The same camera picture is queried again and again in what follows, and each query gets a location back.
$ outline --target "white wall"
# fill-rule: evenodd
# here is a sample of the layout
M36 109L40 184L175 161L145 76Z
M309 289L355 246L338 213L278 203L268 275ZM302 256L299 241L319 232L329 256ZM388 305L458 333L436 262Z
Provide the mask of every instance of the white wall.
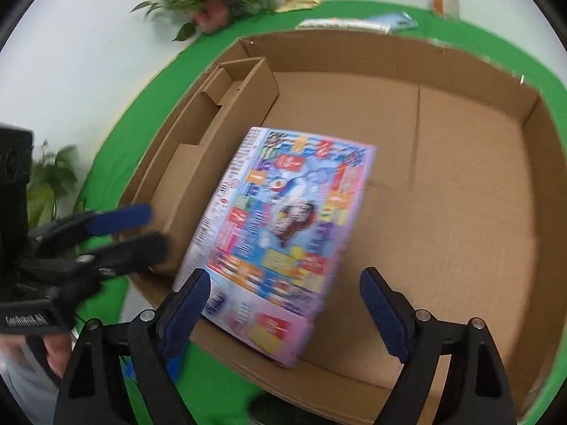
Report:
M36 0L0 52L0 120L53 150L79 148L79 178L114 123L186 44L143 0ZM429 0L380 0L426 8ZM567 84L567 53L531 0L461 0L461 16L520 46Z
M0 52L0 121L51 150L77 145L80 184L124 110L188 44L171 42L179 25L167 17L130 14L141 1L36 0Z

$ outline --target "blue gripper pad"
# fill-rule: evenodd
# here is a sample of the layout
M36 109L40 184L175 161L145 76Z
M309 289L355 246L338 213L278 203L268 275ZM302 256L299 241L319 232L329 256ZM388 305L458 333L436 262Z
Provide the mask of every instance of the blue gripper pad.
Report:
M157 333L162 341L160 354L164 361L181 356L189 336L209 299L211 280L202 268L197 268L167 305L160 316Z
M383 290L379 282L368 269L360 275L360 295L372 316L378 332L384 340L388 353L406 363L411 355L408 346L408 331L402 318L393 308L385 292L393 294L391 289Z
M147 204L133 204L121 209L94 214L86 225L91 236L105 236L124 232L146 225L151 219L151 207Z
M170 359L165 364L165 370L169 374L169 377L173 381L173 383L177 382L181 377L181 373L183 371L183 357L177 356L175 358ZM123 366L124 375L130 377L134 382L138 382L136 379L136 373L134 372L134 364L132 364L132 360L128 359L125 361Z

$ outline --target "black camera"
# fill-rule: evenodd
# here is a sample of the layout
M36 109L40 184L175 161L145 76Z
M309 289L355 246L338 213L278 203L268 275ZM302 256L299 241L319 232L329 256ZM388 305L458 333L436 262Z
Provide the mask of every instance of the black camera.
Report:
M33 133L0 126L0 279L26 241Z

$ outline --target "packaged item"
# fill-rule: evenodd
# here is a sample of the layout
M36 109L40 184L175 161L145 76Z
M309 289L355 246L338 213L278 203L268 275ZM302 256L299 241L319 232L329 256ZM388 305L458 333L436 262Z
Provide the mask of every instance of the packaged item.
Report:
M441 17L459 19L460 0L431 0L433 12Z
M417 22L407 13L387 13L372 16L368 19L344 19L332 17L327 19L305 19L296 29L345 29L366 30L369 32L390 33L398 30L413 29Z
M330 288L374 147L251 128L209 203L174 289L211 276L203 315L290 366Z
M414 29L417 27L417 22L406 12L402 13L387 13L378 16L372 16L367 19L372 22L379 22L379 24L388 25L390 31L398 32L399 30Z

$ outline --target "metal screw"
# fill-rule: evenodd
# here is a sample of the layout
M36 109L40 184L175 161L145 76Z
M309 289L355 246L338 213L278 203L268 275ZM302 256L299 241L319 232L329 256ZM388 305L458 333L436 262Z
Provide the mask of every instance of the metal screw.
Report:
M93 331L98 328L100 321L98 319L93 318L89 319L85 324L84 327L87 328L87 331Z
M431 313L427 310L416 311L416 318L420 321L429 321L431 319Z
M51 286L45 291L45 297L47 297L49 300L55 300L59 297L60 293L60 288Z
M94 259L95 259L94 255L85 254L85 255L80 255L79 257L77 257L76 262L81 262L83 264L87 264L89 262L92 262Z
M99 268L100 276L104 278L114 278L116 270L114 268Z
M484 329L484 326L487 325L481 318L473 318L471 322L472 325L477 329Z
M140 319L142 321L151 321L152 319L154 319L155 316L155 312L153 310L144 310L142 313L140 313Z

